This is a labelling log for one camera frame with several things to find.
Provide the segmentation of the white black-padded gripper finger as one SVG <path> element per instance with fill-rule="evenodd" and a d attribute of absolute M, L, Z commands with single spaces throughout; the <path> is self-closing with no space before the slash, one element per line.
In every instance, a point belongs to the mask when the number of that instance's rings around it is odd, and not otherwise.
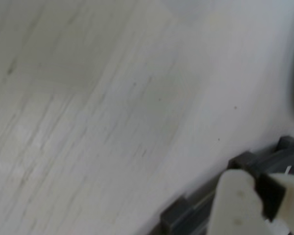
<path fill-rule="evenodd" d="M 256 192 L 263 204 L 263 216 L 270 222 L 283 220 L 294 234 L 294 175 L 261 174 Z"/>

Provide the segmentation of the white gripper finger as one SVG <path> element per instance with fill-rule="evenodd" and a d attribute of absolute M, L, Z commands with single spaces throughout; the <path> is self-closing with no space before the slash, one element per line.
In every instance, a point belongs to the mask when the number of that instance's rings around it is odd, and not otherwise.
<path fill-rule="evenodd" d="M 218 182 L 210 213 L 209 235 L 270 235 L 255 180 L 245 171 L 227 170 Z"/>

